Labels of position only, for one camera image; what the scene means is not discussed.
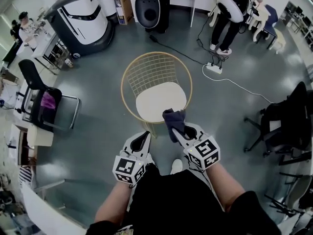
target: striped cloth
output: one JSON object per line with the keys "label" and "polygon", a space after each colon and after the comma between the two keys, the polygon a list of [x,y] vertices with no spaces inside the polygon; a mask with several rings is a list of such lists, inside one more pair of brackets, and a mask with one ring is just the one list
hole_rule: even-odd
{"label": "striped cloth", "polygon": [[27,185],[31,185],[32,171],[30,166],[25,165],[20,167],[19,182],[21,187],[23,182],[25,182]]}

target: cardboard box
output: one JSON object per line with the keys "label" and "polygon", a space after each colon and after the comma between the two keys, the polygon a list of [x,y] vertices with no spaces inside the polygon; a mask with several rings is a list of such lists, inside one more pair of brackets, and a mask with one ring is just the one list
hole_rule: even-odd
{"label": "cardboard box", "polygon": [[114,0],[119,24],[128,24],[134,17],[131,0]]}

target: blue chair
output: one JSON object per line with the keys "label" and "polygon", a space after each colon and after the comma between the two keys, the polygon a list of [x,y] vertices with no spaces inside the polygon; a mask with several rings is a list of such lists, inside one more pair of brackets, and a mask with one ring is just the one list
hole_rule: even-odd
{"label": "blue chair", "polygon": [[273,24],[278,22],[278,16],[277,16],[276,10],[272,6],[266,4],[265,8],[270,13],[270,16],[268,17],[268,20],[265,23],[263,31],[265,31],[265,32],[267,32],[273,36],[273,40],[271,41],[271,43],[268,46],[268,49],[269,49],[269,47],[274,43],[275,39],[277,38],[277,34],[275,32]]}

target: white shoe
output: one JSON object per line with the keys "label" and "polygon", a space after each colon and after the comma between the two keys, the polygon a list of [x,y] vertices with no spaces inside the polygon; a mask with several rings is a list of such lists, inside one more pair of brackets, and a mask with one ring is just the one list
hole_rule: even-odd
{"label": "white shoe", "polygon": [[222,51],[220,48],[218,48],[218,50],[216,51],[217,54],[219,54],[219,55],[224,55],[224,56],[228,56],[228,55],[230,55],[232,52],[233,52],[233,51],[232,51],[230,48],[228,48],[228,49],[226,49],[226,50],[223,50],[223,51]]}
{"label": "white shoe", "polygon": [[152,156],[151,156],[150,153],[148,153],[148,155],[147,155],[147,160],[148,160],[148,164],[156,165],[156,163],[153,161]]}
{"label": "white shoe", "polygon": [[171,171],[171,175],[181,172],[182,171],[182,160],[180,159],[175,159],[173,164],[172,164],[172,171]]}
{"label": "white shoe", "polygon": [[210,50],[215,50],[216,49],[216,45],[212,44],[212,42],[210,42]]}

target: black pants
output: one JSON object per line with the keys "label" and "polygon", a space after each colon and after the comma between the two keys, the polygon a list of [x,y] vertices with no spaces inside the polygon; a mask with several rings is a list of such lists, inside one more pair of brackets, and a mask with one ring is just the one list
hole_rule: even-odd
{"label": "black pants", "polygon": [[[219,19],[214,27],[211,43],[217,45],[219,43],[219,38],[221,33],[223,32],[225,26],[228,24],[230,20],[224,16],[222,13],[219,15]],[[233,42],[235,36],[237,35],[240,28],[240,23],[230,22],[230,27],[228,32],[224,38],[223,43],[220,46],[221,50],[226,50],[229,48],[231,43]]]}

